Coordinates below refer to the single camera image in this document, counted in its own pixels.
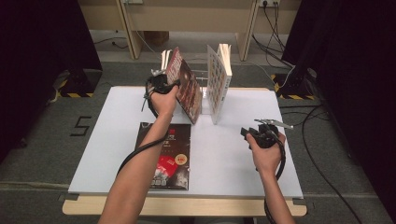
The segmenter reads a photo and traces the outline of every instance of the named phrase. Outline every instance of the yellow and black tape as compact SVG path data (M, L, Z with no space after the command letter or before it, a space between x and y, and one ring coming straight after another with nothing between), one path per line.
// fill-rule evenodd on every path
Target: yellow and black tape
M276 75L271 75L271 79L274 81L275 93L276 97L282 99L290 99L290 100L314 100L314 96L312 94L284 94L279 88L279 83L276 81Z
M61 86L58 89L58 97L71 97L71 98L80 98L80 97L92 97L93 91L91 87L73 87L73 83L70 85L70 82L66 79L62 82Z

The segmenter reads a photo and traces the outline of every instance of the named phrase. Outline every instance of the black curtain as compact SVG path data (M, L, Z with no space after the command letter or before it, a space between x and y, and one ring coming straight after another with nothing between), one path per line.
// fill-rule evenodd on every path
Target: black curtain
M0 2L0 162L29 132L64 70L102 70L77 0Z
M284 59L298 62L327 1L303 0ZM342 1L309 67L349 153L396 222L396 2Z

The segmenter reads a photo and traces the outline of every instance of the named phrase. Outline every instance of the standing book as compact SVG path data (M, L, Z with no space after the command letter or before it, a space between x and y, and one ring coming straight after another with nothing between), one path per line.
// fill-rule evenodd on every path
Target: standing book
M152 123L141 122L136 139L140 146ZM189 189L191 125L171 123L163 142L151 189Z
M207 89L212 122L218 124L227 90L230 87L233 71L231 69L231 45L219 44L216 53L207 46Z
M162 69L166 69L165 74L168 84L180 80L177 101L192 124L195 124L201 113L202 94L200 85L178 48L163 51Z

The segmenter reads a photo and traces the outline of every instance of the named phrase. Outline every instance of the forearm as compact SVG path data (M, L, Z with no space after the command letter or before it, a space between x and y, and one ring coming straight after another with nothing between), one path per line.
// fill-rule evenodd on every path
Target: forearm
M265 191L265 200L276 223L295 223L277 183L275 174L260 173Z
M140 146L165 136L172 115L160 115ZM128 161L119 172L99 223L135 223L146 199L162 144L150 147Z

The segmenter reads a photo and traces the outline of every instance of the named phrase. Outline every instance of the white table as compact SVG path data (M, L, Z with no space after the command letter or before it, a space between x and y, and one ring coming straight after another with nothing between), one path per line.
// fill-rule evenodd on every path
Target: white table
M155 119L148 108L141 112L143 94L144 88L140 87L111 89L68 191L79 194L78 200L66 200L66 214L101 214L120 164L134 148L139 123ZM191 127L189 190L151 190L141 214L264 216L262 183L248 142L240 134L242 127L257 129L254 119L282 120L275 93L229 89L218 125L203 114ZM190 121L178 107L172 122ZM292 202L302 199L303 193L288 143L285 146L287 162L279 185L291 212L294 207L293 214L303 216L306 207ZM181 203L171 203L174 207L166 211L155 207L168 200ZM213 209L219 203L222 209Z

